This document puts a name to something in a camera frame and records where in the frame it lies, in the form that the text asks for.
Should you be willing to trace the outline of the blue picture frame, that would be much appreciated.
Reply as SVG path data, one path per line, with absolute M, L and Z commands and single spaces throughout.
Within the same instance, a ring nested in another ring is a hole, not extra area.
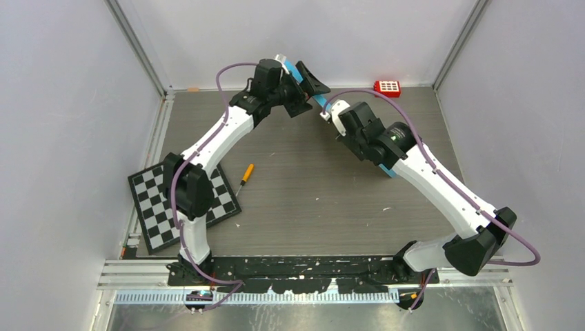
M 288 69 L 290 71 L 290 74 L 292 75 L 292 77 L 296 80 L 296 82 L 301 85 L 301 83 L 305 80 L 304 77 L 301 75 L 300 71 L 297 69 L 297 67 L 295 65 L 293 65 L 289 60 L 287 60 L 287 66 Z M 319 95 L 315 95 L 315 96 L 309 96 L 309 99 L 313 99 L 314 101 L 317 102 L 317 105 L 322 108 L 325 103 L 326 103 L 326 97 L 323 94 L 319 94 Z M 386 166 L 384 166 L 383 164 L 379 165 L 379 168 L 384 171 L 390 178 L 396 178 L 397 174 L 387 168 Z

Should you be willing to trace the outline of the orange handled screwdriver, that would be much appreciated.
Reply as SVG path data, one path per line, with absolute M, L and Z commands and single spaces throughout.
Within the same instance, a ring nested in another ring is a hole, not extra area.
M 247 184 L 251 174 L 253 173 L 253 170 L 255 169 L 255 165 L 253 163 L 251 163 L 246 171 L 244 172 L 243 177 L 241 178 L 240 184 L 239 184 L 239 188 L 235 193 L 235 196 L 237 197 L 239 195 L 239 193 L 241 192 L 241 189 Z

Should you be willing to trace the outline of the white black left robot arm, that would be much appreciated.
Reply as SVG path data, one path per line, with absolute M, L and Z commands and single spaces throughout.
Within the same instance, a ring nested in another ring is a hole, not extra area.
M 251 66 L 253 76 L 243 90 L 224 99 L 223 114 L 211 129 L 187 150 L 170 153 L 163 160 L 164 193 L 181 244 L 178 264 L 195 285 L 218 282 L 211 276 L 206 225 L 215 200 L 212 171 L 274 107 L 282 106 L 290 117 L 296 117 L 312 110 L 310 98 L 330 92 L 301 61 L 292 68 L 278 59 L 261 59 Z

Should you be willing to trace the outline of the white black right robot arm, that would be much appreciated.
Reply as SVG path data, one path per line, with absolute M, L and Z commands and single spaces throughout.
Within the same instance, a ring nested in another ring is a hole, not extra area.
M 413 282 L 424 270 L 454 267 L 475 276 L 506 242 L 507 228 L 517 215 L 497 209 L 473 194 L 436 160 L 427 145 L 419 146 L 408 125 L 385 127 L 365 102 L 334 102 L 330 111 L 337 137 L 360 160 L 386 166 L 417 188 L 448 220 L 454 233 L 432 241 L 413 241 L 396 257 L 394 274 Z

